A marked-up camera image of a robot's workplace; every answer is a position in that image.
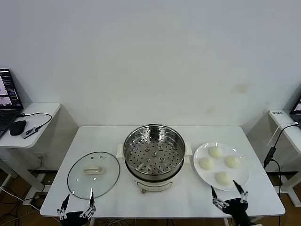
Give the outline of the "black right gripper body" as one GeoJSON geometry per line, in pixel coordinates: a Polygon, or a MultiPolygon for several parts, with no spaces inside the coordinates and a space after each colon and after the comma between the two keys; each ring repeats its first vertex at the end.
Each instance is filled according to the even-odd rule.
{"type": "Polygon", "coordinates": [[[226,200],[225,203],[226,206],[222,209],[224,213],[231,215],[233,218],[247,217],[246,210],[248,208],[248,201],[242,200],[241,198],[233,198],[226,200]]]}

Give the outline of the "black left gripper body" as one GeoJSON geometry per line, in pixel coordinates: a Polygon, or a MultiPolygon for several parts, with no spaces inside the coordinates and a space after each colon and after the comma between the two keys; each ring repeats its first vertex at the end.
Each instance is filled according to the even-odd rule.
{"type": "Polygon", "coordinates": [[[93,211],[76,211],[60,213],[60,221],[89,221],[93,216],[93,211]]]}

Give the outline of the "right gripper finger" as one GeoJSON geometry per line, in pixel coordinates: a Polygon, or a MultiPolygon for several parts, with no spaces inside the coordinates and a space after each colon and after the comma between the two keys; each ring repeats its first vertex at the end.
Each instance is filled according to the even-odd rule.
{"type": "Polygon", "coordinates": [[[248,192],[247,191],[244,191],[242,186],[239,185],[235,180],[233,181],[235,187],[237,188],[238,192],[240,193],[241,197],[240,197],[240,202],[241,203],[245,203],[247,204],[248,203],[248,192]]]}
{"type": "Polygon", "coordinates": [[[218,198],[213,186],[211,186],[211,192],[212,192],[212,203],[215,207],[217,207],[220,210],[223,210],[229,206],[228,203],[218,198]]]}

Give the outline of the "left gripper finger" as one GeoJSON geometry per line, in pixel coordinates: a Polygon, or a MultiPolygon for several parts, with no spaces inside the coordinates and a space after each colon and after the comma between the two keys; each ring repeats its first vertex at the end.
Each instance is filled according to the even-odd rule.
{"type": "Polygon", "coordinates": [[[67,215],[66,215],[65,211],[66,211],[67,206],[68,206],[69,197],[70,197],[70,195],[67,195],[65,200],[62,202],[61,207],[59,209],[57,209],[57,214],[59,216],[59,219],[67,219],[67,215]]]}
{"type": "Polygon", "coordinates": [[[96,206],[95,206],[94,192],[93,192],[93,189],[90,189],[89,206],[86,208],[85,211],[83,211],[83,213],[81,214],[81,217],[82,218],[91,218],[95,212],[96,212],[96,206]]]}

